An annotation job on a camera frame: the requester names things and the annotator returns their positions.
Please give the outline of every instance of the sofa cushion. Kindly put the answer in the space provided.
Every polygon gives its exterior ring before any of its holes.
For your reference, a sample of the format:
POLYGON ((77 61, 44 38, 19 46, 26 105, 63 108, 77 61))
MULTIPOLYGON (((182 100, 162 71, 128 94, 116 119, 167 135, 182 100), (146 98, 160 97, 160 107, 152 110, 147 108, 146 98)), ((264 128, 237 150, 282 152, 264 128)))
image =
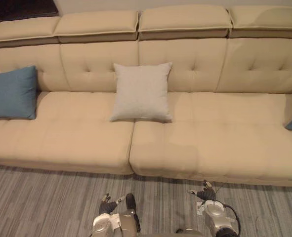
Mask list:
POLYGON ((216 91, 292 93, 292 39, 229 39, 216 91))
POLYGON ((137 121, 140 175, 292 186, 292 95, 169 93, 173 123, 137 121))
POLYGON ((54 34, 62 43, 137 39, 138 11, 94 11, 65 14, 54 34))
POLYGON ((35 66, 0 73, 0 118, 35 119, 35 66))
POLYGON ((170 40, 225 37, 229 28, 230 17, 224 7, 193 4, 146 9, 138 31, 141 40, 170 40))
POLYGON ((59 16, 0 22, 0 47, 58 43, 53 31, 59 16))
POLYGON ((233 6, 228 10, 233 22, 231 38, 292 38, 292 7, 233 6))
POLYGON ((60 56, 60 45, 33 45, 0 48, 0 71, 8 72, 35 65, 38 88, 42 91, 69 91, 60 56))
POLYGON ((61 59, 71 91, 116 92, 114 63, 138 66, 135 41, 62 44, 61 59))
POLYGON ((173 63, 168 91, 215 91, 226 53, 226 39, 175 39, 139 42, 139 64, 173 63))
POLYGON ((114 64, 117 93, 110 121, 158 119, 171 121, 167 104, 167 76, 172 63, 126 67, 114 64))
POLYGON ((115 93, 42 92, 35 120, 0 119, 0 164, 131 174, 133 122, 108 121, 114 101, 115 93))

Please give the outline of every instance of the gray carpet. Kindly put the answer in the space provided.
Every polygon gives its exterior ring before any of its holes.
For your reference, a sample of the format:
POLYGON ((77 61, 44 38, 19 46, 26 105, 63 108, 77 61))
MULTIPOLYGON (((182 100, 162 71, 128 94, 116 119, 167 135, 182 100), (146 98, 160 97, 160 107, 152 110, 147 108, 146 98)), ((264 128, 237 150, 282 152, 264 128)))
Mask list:
MULTIPOLYGON (((144 234, 194 228, 210 237, 187 189, 201 182, 0 166, 0 237, 87 237, 106 192, 135 195, 144 234)), ((292 237, 292 188, 224 184, 217 197, 238 212, 242 237, 292 237)))

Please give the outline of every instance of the white pillow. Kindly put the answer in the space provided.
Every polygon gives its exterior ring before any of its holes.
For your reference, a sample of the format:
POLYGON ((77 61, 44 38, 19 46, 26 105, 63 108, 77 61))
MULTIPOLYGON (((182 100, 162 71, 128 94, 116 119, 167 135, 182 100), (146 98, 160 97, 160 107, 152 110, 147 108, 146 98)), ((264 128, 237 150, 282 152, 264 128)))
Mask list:
POLYGON ((114 63, 117 94, 110 121, 117 119, 171 120, 167 76, 172 63, 127 67, 114 63))

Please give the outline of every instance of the gray pillow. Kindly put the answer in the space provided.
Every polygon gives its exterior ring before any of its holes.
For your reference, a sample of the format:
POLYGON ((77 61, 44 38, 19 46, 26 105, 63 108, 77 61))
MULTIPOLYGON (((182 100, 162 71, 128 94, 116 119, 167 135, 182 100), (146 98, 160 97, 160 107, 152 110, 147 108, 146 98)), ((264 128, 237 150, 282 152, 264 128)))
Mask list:
POLYGON ((172 63, 126 67, 114 64, 117 94, 110 121, 117 119, 171 120, 167 76, 172 63))
POLYGON ((35 66, 0 73, 0 118, 35 119, 35 66))

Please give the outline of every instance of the wire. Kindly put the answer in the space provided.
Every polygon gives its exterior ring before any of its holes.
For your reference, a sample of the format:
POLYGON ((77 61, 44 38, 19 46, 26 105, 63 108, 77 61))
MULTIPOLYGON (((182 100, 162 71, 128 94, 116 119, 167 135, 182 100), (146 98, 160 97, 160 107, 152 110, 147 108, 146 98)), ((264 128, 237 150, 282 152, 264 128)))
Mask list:
POLYGON ((216 191, 215 195, 218 193, 218 191, 224 186, 224 184, 222 184, 216 191))
POLYGON ((237 215, 235 209, 234 209, 232 206, 227 205, 227 204, 223 204, 223 206, 224 206, 225 208, 228 207, 229 209, 231 209, 231 210, 234 212, 234 214, 235 214, 235 216, 236 216, 237 223, 238 223, 238 237, 239 237, 239 236, 240 236, 240 232, 241 232, 241 224, 240 224, 240 220, 239 220, 239 217, 238 217, 238 215, 237 215))

